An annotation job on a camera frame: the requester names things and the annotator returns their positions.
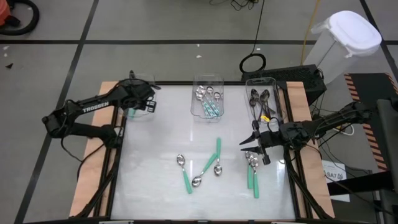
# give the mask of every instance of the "white paper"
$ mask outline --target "white paper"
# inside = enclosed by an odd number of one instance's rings
[[[324,171],[325,175],[327,175],[330,179],[332,179],[334,181],[340,181],[340,180],[347,179],[346,172],[344,171],[344,170],[346,170],[346,166],[344,164],[341,164],[339,162],[335,162],[335,164],[336,164],[335,165],[333,162],[324,161],[324,160],[322,160],[322,164],[323,164],[323,171]],[[330,183],[331,180],[326,178],[326,182]],[[332,200],[339,200],[339,201],[342,201],[342,202],[349,202],[349,195],[348,194],[347,195],[330,196],[330,198]]]

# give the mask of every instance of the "clear plastic container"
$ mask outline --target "clear plastic container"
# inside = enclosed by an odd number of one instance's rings
[[[192,85],[191,114],[198,122],[218,122],[224,114],[224,80],[216,74],[196,75]]]
[[[155,85],[155,77],[153,75],[135,74],[135,77]],[[154,89],[154,91],[155,95],[153,100],[156,101],[157,90]],[[154,117],[154,114],[148,112],[147,110],[143,111],[143,110],[134,110],[134,109],[128,109],[125,115],[127,119],[131,121],[149,121]]]
[[[255,101],[255,106],[250,105],[250,99],[252,98],[252,90],[256,90],[260,100]],[[262,101],[261,95],[268,91],[268,100]],[[260,126],[267,126],[269,124],[277,124],[278,121],[283,121],[287,116],[286,112],[283,112],[280,108],[279,92],[276,84],[276,80],[273,78],[253,78],[246,81],[246,106],[250,111],[250,119],[258,120],[260,117]],[[262,116],[266,116],[269,121],[263,119]]]

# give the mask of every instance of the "black floor line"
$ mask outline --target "black floor line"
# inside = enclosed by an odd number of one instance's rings
[[[65,79],[65,83],[63,84],[63,88],[62,88],[61,94],[58,99],[57,108],[61,107],[63,105],[63,102],[65,101],[65,99],[67,97],[68,90],[69,90],[70,84],[72,82],[73,75],[75,74],[76,66],[78,64],[78,61],[79,61],[79,58],[81,55],[81,51],[83,50],[84,41],[87,38],[88,30],[90,29],[90,25],[94,18],[94,13],[96,11],[98,1],[99,0],[94,0],[93,5],[91,6],[90,13],[88,14],[88,18],[87,18],[85,27],[83,29],[83,33],[81,34],[79,44],[76,48],[75,55],[73,56],[73,60],[70,64],[68,75]],[[22,199],[21,205],[18,209],[17,217],[14,221],[15,224],[21,224],[24,222],[27,210],[29,208],[30,201],[32,199],[34,190],[37,185],[37,181],[39,180],[40,173],[41,173],[43,165],[44,165],[45,158],[47,157],[47,153],[50,148],[51,140],[52,140],[51,137],[47,134],[44,139],[43,146],[40,150],[39,157],[36,161],[32,176],[30,177],[29,184],[26,188],[24,198]]]
[[[79,44],[80,40],[0,40],[0,44]]]
[[[316,40],[308,40],[308,45]],[[304,40],[257,40],[257,44],[302,45]],[[87,40],[85,44],[155,45],[155,44],[254,44],[254,40]]]
[[[371,11],[370,11],[370,9],[368,7],[368,4],[366,4],[366,1],[365,0],[359,0],[359,1],[361,2],[361,5],[363,7],[363,10],[365,11],[366,16],[368,17],[369,22],[380,32],[380,30],[379,30],[379,28],[378,28],[378,26],[376,24],[376,21],[374,20],[374,18],[372,16],[372,13],[371,13]],[[381,40],[380,46],[381,46],[381,49],[382,49],[382,51],[384,53],[384,56],[386,56],[387,62],[389,64],[390,68],[391,68],[391,71],[392,71],[393,75],[395,76],[396,80],[398,80],[398,68],[397,68],[397,65],[396,65],[396,63],[394,61],[394,58],[392,57],[392,55],[390,53],[390,50],[387,47],[386,41],[383,38]]]
[[[314,45],[316,40],[308,40]],[[80,40],[0,40],[0,44],[79,44]],[[304,40],[257,40],[264,45],[302,45]],[[98,45],[157,45],[157,44],[254,44],[254,40],[84,40],[84,44]]]

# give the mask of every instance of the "black metal frame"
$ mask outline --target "black metal frame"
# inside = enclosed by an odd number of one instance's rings
[[[290,98],[289,98],[289,94],[287,92],[287,88],[286,89],[282,88],[282,91],[284,93],[287,118],[288,118],[289,122],[294,121],[292,108],[290,107]],[[307,186],[307,183],[305,181],[304,168],[303,168],[303,162],[302,162],[300,151],[295,151],[294,156],[295,156],[295,160],[296,160],[297,172],[300,176],[300,179],[305,184],[305,186]],[[294,186],[294,194],[295,194],[295,198],[297,198],[297,193],[295,191],[295,183],[290,176],[289,176],[289,182],[292,182],[292,184],[290,184],[290,188],[292,185]],[[312,210],[311,210],[311,206],[310,206],[309,202],[307,201],[307,199],[305,197],[303,197],[303,201],[304,201],[305,214],[306,214],[307,218],[313,218]],[[300,217],[300,212],[298,212],[298,214],[296,214],[296,218],[303,218],[303,217]]]
[[[193,85],[192,81],[159,81],[156,82],[157,85]],[[237,82],[224,82],[224,85],[226,86],[231,86],[231,85],[245,85],[245,82],[242,81],[237,81]],[[287,93],[287,89],[283,89],[282,91],[284,93],[284,99],[285,99],[285,104],[286,104],[286,110],[287,110],[287,114],[288,114],[288,119],[289,121],[293,121],[292,118],[292,110],[290,107],[290,101],[289,101],[289,96]],[[111,120],[111,125],[113,127],[116,126],[117,120],[118,120],[118,115],[119,115],[119,108],[114,108],[113,110],[113,115],[112,115],[112,120]],[[121,121],[121,127],[123,128],[123,132],[125,132],[125,125],[126,125],[126,117],[123,116],[122,121]],[[100,208],[101,208],[101,204],[102,204],[102,193],[98,195],[98,191],[96,192],[96,194],[93,196],[93,198],[96,198],[96,203],[94,205],[94,212],[93,212],[93,217],[90,218],[86,218],[86,217],[70,217],[69,219],[66,220],[52,220],[52,221],[45,221],[45,222],[37,222],[36,224],[39,223],[43,223],[43,224],[61,224],[61,223],[72,223],[72,224],[77,224],[77,223],[84,223],[84,224],[91,224],[91,223],[98,223],[100,221],[110,221],[110,215],[112,212],[112,207],[113,207],[113,198],[114,198],[114,193],[115,193],[115,188],[116,188],[116,181],[118,178],[118,168],[119,168],[119,163],[120,163],[120,157],[121,157],[121,150],[123,147],[123,142],[120,144],[120,146],[116,149],[111,149],[111,148],[106,148],[106,152],[105,152],[105,157],[104,157],[104,162],[103,162],[103,167],[102,167],[102,171],[101,171],[101,178],[99,181],[99,189],[100,188],[106,188],[107,185],[104,186],[104,184],[106,183],[106,177],[108,174],[108,168],[109,168],[109,161],[111,158],[111,151],[112,150],[116,150],[116,154],[114,157],[114,163],[113,166],[116,166],[116,169],[114,170],[114,176],[111,178],[110,180],[110,189],[109,189],[109,195],[108,195],[108,201],[107,201],[107,207],[106,207],[106,212],[105,212],[105,216],[104,217],[100,217]],[[301,174],[303,174],[303,167],[302,167],[302,161],[301,161],[301,157],[300,154],[296,154],[296,161],[297,163],[297,169],[298,172],[301,176]],[[289,184],[290,184],[290,193],[292,196],[292,201],[293,201],[293,206],[294,206],[294,213],[295,213],[295,217],[296,218],[301,218],[300,217],[300,212],[299,212],[299,204],[298,204],[298,200],[297,200],[297,193],[296,193],[296,188],[295,188],[295,183],[292,180],[291,177],[289,177]],[[311,213],[311,208],[309,207],[309,205],[307,206],[308,202],[306,202],[306,212]],[[163,223],[171,223],[171,220],[164,220]]]

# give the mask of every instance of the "red vacuum cleaner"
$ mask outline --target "red vacuum cleaner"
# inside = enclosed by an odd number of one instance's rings
[[[22,3],[30,6],[33,11],[32,20],[25,27],[20,29],[8,29],[7,27],[19,27],[21,21],[11,15],[15,3]],[[0,0],[0,34],[3,35],[22,35],[35,29],[39,22],[39,8],[30,0]]]

